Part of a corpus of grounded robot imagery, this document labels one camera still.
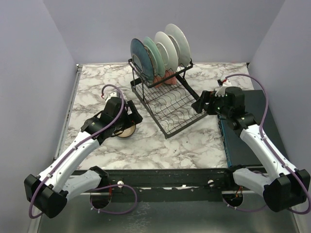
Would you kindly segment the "dark bowl cream inside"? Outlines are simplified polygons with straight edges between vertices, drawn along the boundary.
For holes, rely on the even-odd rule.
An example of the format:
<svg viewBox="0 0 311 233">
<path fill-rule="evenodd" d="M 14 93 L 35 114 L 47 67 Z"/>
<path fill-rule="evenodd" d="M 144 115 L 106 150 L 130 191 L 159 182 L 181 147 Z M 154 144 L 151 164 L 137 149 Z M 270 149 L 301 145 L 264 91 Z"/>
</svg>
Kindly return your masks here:
<svg viewBox="0 0 311 233">
<path fill-rule="evenodd" d="M 127 138 L 130 137 L 136 130 L 136 126 L 131 126 L 130 128 L 125 129 L 124 131 L 119 131 L 115 134 L 115 136 L 119 138 Z"/>
</svg>

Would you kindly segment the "black wire dish rack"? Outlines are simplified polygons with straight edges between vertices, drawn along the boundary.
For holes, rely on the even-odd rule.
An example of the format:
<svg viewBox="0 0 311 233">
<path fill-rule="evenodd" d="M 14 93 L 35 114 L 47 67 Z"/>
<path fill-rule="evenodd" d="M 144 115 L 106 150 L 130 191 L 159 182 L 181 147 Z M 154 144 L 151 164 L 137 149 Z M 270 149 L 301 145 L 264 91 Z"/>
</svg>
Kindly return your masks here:
<svg viewBox="0 0 311 233">
<path fill-rule="evenodd" d="M 176 85 L 163 84 L 154 88 L 154 84 L 146 82 L 134 66 L 133 60 L 128 64 L 132 69 L 131 89 L 148 111 L 165 138 L 171 138 L 189 126 L 207 116 L 205 112 L 196 113 L 191 105 L 199 99 L 199 95 L 186 81 L 186 72 L 193 68 L 193 62 L 182 67 L 173 76 Z"/>
</svg>

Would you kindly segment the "plain pink mug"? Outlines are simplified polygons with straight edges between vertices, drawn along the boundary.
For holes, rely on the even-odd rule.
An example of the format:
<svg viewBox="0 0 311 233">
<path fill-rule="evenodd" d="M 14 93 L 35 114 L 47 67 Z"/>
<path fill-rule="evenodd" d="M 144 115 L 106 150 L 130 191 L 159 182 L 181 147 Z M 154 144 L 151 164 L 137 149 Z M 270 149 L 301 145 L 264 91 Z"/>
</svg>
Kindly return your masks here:
<svg viewBox="0 0 311 233">
<path fill-rule="evenodd" d="M 167 79 L 164 83 L 165 84 L 171 84 L 171 85 L 176 85 L 177 84 L 177 80 L 176 77 L 173 76 L 174 72 L 173 71 L 166 71 L 165 73 L 165 78 L 172 76 L 170 79 Z"/>
</svg>

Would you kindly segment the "pink printed coffee mug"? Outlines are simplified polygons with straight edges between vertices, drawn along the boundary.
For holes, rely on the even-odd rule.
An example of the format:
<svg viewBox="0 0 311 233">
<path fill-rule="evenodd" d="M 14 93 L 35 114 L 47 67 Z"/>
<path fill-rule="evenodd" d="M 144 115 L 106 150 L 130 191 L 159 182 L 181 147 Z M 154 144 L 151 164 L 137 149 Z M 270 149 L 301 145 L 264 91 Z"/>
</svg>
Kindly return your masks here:
<svg viewBox="0 0 311 233">
<path fill-rule="evenodd" d="M 153 81 L 154 88 L 159 88 L 163 84 L 162 80 L 163 80 L 163 77 L 155 76 L 154 81 Z"/>
</svg>

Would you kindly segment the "light blue floral plate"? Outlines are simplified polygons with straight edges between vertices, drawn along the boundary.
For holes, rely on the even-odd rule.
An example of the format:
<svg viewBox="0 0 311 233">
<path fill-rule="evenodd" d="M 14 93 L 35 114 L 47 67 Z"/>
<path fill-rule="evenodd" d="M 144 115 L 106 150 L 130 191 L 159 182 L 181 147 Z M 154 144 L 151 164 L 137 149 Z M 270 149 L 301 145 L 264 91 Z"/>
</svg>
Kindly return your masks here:
<svg viewBox="0 0 311 233">
<path fill-rule="evenodd" d="M 144 38 L 143 44 L 151 54 L 150 56 L 152 58 L 153 65 L 155 67 L 154 68 L 155 75 L 160 76 L 160 77 L 164 77 L 165 76 L 164 62 L 163 62 L 162 56 L 161 56 L 156 44 L 149 37 Z"/>
</svg>

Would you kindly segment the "blue ceramic plate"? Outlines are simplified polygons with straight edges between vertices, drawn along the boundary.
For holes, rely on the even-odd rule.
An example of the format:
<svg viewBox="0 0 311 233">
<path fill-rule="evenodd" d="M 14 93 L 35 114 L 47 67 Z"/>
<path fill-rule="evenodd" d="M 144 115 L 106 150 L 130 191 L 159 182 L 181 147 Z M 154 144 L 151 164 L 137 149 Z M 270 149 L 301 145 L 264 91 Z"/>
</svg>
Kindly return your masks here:
<svg viewBox="0 0 311 233">
<path fill-rule="evenodd" d="M 151 58 L 143 43 L 137 38 L 133 38 L 130 44 L 131 57 L 135 68 L 143 79 L 152 83 L 154 80 L 154 69 Z"/>
</svg>

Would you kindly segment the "red plate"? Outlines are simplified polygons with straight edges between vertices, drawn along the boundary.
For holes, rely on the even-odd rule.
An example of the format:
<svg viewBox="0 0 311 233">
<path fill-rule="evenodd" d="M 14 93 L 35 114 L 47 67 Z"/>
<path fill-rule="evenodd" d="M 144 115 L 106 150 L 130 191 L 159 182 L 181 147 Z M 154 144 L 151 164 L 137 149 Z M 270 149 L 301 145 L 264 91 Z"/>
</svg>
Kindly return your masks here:
<svg viewBox="0 0 311 233">
<path fill-rule="evenodd" d="M 164 32 L 175 46 L 178 64 L 181 67 L 188 66 L 191 61 L 190 46 L 182 30 L 175 24 L 170 23 L 166 25 Z"/>
</svg>

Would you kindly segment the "white plate lettered rim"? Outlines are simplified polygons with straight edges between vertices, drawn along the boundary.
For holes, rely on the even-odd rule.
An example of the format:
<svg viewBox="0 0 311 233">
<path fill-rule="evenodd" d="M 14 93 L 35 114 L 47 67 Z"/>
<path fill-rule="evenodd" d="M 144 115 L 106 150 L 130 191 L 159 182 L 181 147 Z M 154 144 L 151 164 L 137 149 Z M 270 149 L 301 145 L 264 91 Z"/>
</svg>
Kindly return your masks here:
<svg viewBox="0 0 311 233">
<path fill-rule="evenodd" d="M 171 39 L 164 32 L 157 32 L 154 43 L 162 56 L 165 69 L 176 71 L 178 68 L 178 57 Z"/>
</svg>

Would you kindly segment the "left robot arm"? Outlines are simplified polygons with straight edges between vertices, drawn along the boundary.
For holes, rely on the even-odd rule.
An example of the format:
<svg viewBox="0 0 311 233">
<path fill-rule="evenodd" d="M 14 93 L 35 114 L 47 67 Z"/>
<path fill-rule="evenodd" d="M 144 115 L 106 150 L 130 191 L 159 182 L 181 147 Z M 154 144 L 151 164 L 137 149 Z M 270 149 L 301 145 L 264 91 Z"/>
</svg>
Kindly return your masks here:
<svg viewBox="0 0 311 233">
<path fill-rule="evenodd" d="M 39 175 L 24 180 L 26 198 L 30 202 L 31 219 L 46 215 L 54 218 L 67 202 L 86 191 L 102 192 L 125 184 L 110 184 L 108 174 L 94 166 L 75 178 L 72 173 L 79 164 L 106 139 L 123 133 L 142 122 L 134 103 L 111 97 L 102 111 L 87 119 L 70 146 Z"/>
</svg>

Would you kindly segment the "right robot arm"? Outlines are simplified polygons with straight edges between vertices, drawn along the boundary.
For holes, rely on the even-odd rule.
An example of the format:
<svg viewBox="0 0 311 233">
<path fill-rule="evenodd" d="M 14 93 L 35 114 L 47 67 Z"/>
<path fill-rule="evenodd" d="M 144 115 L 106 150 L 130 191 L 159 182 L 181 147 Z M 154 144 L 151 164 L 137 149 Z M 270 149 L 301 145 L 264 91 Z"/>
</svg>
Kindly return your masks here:
<svg viewBox="0 0 311 233">
<path fill-rule="evenodd" d="M 311 200 L 308 192 L 310 174 L 289 162 L 264 133 L 253 114 L 246 112 L 245 95 L 239 87 L 225 87 L 221 92 L 203 91 L 191 106 L 197 113 L 205 111 L 209 115 L 224 117 L 268 173 L 268 177 L 264 177 L 240 167 L 224 177 L 227 189 L 246 187 L 262 196 L 274 212 Z"/>
</svg>

